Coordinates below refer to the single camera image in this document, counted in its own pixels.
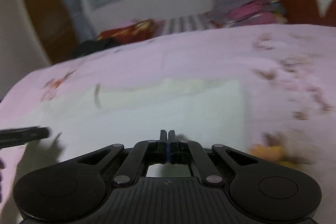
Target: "pile of clothes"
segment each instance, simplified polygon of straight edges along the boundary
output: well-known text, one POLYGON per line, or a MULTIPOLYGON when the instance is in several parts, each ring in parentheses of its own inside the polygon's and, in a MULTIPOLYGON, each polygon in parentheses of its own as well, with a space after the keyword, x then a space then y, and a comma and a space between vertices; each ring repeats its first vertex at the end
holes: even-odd
POLYGON ((218 28, 287 23, 279 0, 214 0, 206 15, 218 28))

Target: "bed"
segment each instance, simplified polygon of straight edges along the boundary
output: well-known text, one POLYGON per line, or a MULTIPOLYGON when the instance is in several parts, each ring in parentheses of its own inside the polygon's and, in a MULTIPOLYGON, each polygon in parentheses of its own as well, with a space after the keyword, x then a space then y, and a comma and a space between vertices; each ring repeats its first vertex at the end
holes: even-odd
POLYGON ((52 137, 0 151, 6 165, 0 222, 17 221, 11 187, 23 174, 111 143, 132 147, 156 139, 160 129, 174 129, 204 147, 218 142, 243 151, 262 143, 262 132, 298 134, 291 149, 309 152, 301 156, 313 164, 303 171, 323 191, 314 219, 334 223, 336 0, 325 17, 316 12, 316 0, 304 7, 298 0, 281 1, 289 23, 298 25, 164 35, 35 71, 18 82, 0 104, 1 128, 50 126, 52 137), (183 111, 174 113, 177 108, 183 111), (211 133, 205 132, 210 125, 211 133))

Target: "black gripper base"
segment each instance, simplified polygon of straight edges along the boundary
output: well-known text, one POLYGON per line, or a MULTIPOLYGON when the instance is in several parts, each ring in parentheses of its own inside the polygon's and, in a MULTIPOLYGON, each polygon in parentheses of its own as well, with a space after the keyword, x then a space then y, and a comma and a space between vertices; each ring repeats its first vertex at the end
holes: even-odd
MULTIPOLYGON (((91 215, 69 224, 260 224, 238 211, 221 189, 190 178, 144 178, 116 188, 91 215)), ((22 224, 34 224, 25 220, 22 224)), ((315 224, 307 219, 300 224, 315 224)))

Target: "black bag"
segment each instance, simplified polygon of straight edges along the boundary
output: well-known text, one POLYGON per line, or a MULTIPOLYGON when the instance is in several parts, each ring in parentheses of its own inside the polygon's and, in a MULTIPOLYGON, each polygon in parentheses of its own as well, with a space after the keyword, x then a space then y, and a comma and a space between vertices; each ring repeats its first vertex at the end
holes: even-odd
POLYGON ((98 41, 87 40, 81 43, 71 53, 73 59, 92 54, 94 52, 100 52, 108 48, 120 46, 121 43, 114 38, 104 38, 98 41))

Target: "wooden door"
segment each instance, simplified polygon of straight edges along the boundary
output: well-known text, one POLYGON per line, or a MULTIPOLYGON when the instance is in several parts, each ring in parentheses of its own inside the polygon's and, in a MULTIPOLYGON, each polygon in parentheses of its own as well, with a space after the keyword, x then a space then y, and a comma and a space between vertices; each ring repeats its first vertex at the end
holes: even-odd
POLYGON ((68 11, 60 0, 24 0, 31 22, 53 64, 69 60, 78 46, 68 11))

